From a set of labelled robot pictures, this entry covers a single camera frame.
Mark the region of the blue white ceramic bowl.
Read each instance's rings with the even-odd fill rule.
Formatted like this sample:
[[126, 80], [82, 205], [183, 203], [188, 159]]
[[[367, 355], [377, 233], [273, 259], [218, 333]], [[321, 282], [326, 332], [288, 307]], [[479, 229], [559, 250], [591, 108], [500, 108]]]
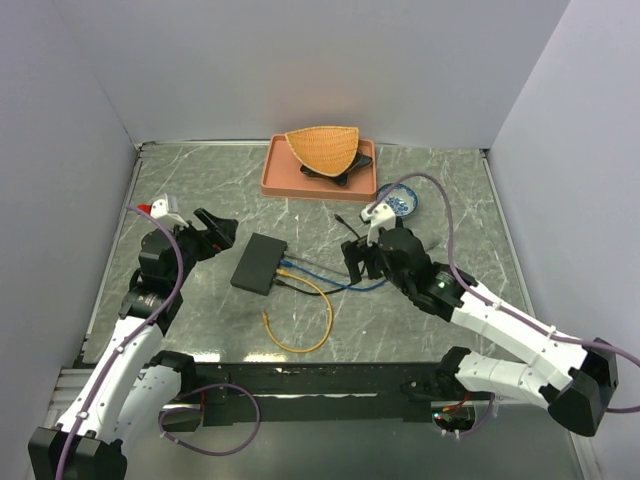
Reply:
[[413, 189], [400, 183], [383, 199], [399, 218], [406, 218], [413, 214], [419, 204]]

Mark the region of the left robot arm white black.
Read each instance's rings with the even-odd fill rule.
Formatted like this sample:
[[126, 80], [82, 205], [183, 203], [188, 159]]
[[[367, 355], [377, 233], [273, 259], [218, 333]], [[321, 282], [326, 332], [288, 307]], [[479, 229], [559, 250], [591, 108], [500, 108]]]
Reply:
[[198, 230], [161, 202], [134, 211], [156, 228], [141, 241], [139, 266], [89, 379], [54, 426], [31, 436], [37, 479], [124, 478], [136, 435], [166, 403], [197, 392], [193, 357], [163, 351], [160, 343], [182, 305], [183, 282], [197, 263], [233, 247], [239, 223], [198, 208]]

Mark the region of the black dish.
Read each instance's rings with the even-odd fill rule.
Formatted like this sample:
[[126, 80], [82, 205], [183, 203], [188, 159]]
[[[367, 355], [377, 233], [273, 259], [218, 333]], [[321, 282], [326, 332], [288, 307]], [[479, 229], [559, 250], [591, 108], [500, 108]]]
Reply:
[[347, 185], [349, 175], [352, 172], [363, 169], [369, 166], [372, 162], [373, 158], [371, 156], [364, 155], [362, 152], [358, 151], [349, 167], [343, 173], [335, 177], [315, 172], [304, 165], [300, 166], [299, 171], [307, 177], [329, 180], [339, 187], [344, 187]]

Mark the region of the orange woven basket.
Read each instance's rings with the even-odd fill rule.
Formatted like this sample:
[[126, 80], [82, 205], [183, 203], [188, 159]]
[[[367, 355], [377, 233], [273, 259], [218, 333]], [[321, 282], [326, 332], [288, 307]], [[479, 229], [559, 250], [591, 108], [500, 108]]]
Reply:
[[315, 173], [337, 177], [352, 164], [359, 146], [358, 127], [317, 126], [284, 134], [297, 160]]

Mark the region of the salmon pink tray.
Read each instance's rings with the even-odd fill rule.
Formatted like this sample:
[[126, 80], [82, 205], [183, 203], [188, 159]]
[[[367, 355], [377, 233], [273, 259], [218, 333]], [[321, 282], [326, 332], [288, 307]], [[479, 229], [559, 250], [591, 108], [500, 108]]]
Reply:
[[301, 173], [301, 164], [286, 142], [285, 135], [276, 134], [267, 150], [261, 193], [268, 197], [370, 203], [378, 190], [375, 144], [370, 139], [361, 139], [358, 151], [371, 157], [372, 162], [351, 172], [346, 185], [341, 187], [331, 180]]

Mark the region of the black network switch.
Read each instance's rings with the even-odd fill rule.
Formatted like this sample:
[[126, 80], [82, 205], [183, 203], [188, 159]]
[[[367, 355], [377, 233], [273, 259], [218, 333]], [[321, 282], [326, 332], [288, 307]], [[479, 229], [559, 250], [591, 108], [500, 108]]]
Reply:
[[233, 287], [267, 296], [287, 250], [287, 242], [253, 233], [231, 277]]

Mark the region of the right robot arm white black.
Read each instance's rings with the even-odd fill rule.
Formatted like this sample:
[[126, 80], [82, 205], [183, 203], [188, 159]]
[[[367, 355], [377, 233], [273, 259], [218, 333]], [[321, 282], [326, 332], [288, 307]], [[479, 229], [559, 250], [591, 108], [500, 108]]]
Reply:
[[513, 360], [453, 347], [428, 380], [434, 398], [486, 392], [545, 409], [567, 430], [596, 434], [618, 384], [617, 362], [607, 343], [578, 344], [513, 308], [465, 272], [432, 260], [404, 227], [341, 245], [354, 282], [385, 278], [419, 310], [466, 328], [505, 349]]

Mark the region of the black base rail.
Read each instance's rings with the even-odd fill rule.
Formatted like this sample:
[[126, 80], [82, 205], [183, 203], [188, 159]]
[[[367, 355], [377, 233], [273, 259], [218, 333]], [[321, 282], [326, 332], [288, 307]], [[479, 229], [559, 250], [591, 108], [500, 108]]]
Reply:
[[186, 384], [174, 401], [201, 404], [206, 427], [257, 418], [429, 422], [434, 402], [467, 394], [451, 372], [432, 362], [197, 363], [161, 352], [149, 364], [179, 372]]

